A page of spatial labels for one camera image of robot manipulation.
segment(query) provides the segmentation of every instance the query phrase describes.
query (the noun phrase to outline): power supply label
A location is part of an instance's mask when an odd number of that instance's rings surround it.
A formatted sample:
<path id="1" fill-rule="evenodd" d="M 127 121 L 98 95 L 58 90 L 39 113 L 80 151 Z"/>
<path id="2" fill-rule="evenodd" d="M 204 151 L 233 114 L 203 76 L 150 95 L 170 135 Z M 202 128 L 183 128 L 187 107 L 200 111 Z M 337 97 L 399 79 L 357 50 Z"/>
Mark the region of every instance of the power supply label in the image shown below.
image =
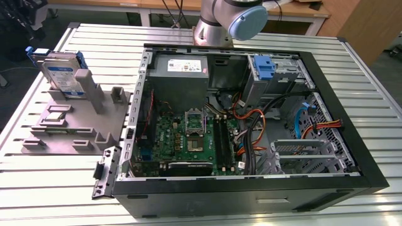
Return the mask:
<path id="1" fill-rule="evenodd" d="M 84 95 L 84 90 L 80 83 L 74 78 L 74 69 L 70 67 L 48 67 L 52 81 L 56 83 L 60 91 L 80 98 Z"/>
<path id="2" fill-rule="evenodd" d="M 200 60 L 176 60 L 168 61 L 168 72 L 202 72 Z"/>

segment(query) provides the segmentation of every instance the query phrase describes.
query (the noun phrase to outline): motherboard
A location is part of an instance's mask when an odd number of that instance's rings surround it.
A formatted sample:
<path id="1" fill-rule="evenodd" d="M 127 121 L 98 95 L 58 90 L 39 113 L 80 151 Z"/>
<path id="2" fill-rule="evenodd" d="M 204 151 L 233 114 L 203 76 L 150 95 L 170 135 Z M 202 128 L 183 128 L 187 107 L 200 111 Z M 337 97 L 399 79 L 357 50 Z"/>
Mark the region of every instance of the motherboard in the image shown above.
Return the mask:
<path id="1" fill-rule="evenodd" d="M 211 176 L 241 175 L 230 142 L 238 132 L 237 120 L 191 113 L 158 117 L 155 145 L 152 149 L 139 148 L 142 162 L 132 163 L 136 177 L 164 176 L 166 166 L 172 162 L 194 168 L 203 165 L 202 170 L 208 166 Z"/>

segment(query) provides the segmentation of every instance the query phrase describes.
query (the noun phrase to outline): slotted aluminum table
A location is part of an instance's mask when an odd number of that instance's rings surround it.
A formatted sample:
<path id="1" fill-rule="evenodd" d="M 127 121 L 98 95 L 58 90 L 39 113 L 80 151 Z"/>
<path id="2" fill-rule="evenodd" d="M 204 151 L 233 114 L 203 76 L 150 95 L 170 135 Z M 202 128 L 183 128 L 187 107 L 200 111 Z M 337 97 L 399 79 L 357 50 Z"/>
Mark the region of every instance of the slotted aluminum table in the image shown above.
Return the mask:
<path id="1" fill-rule="evenodd" d="M 55 50 L 80 50 L 103 90 L 134 91 L 144 43 L 187 44 L 191 30 L 80 24 Z M 337 38 L 259 34 L 235 47 L 309 51 L 354 121 L 390 187 L 318 213 L 134 219 L 115 199 L 91 200 L 100 156 L 22 154 L 50 95 L 39 74 L 0 135 L 0 225 L 390 225 L 402 222 L 402 111 L 347 43 Z"/>

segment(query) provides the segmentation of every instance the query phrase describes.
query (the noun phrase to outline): blue cable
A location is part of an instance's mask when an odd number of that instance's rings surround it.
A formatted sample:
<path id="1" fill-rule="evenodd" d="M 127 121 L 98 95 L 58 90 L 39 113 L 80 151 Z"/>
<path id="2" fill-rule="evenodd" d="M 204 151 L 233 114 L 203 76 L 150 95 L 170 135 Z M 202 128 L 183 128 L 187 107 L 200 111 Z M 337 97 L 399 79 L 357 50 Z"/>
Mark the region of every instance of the blue cable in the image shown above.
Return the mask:
<path id="1" fill-rule="evenodd" d="M 302 107 L 302 108 L 298 110 L 297 115 L 295 115 L 295 133 L 297 133 L 297 138 L 298 138 L 298 139 L 302 138 L 302 135 L 301 135 L 301 129 L 299 129 L 299 118 L 301 118 L 301 113 L 302 113 L 303 110 L 307 111 L 307 108 L 306 108 L 306 107 Z"/>

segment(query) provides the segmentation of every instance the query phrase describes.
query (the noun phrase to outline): wooden table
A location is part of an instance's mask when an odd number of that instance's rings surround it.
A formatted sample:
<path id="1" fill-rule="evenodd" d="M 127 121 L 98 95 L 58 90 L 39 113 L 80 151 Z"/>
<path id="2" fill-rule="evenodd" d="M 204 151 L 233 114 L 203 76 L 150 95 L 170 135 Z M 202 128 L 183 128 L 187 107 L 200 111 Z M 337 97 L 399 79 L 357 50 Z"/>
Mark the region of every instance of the wooden table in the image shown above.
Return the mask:
<path id="1" fill-rule="evenodd" d="M 164 1 L 172 14 L 179 14 L 179 8 L 175 0 Z M 94 11 L 131 12 L 140 14 L 143 26 L 150 27 L 150 15 L 168 14 L 162 0 L 48 0 L 50 8 L 78 9 Z M 202 9 L 202 0 L 184 0 L 184 15 L 199 16 Z M 293 1 L 282 5 L 282 20 L 311 23 L 306 35 L 317 35 L 321 26 L 330 17 L 329 11 L 321 7 L 319 11 L 309 8 L 309 4 Z M 269 20 L 279 19 L 279 8 L 269 11 Z"/>

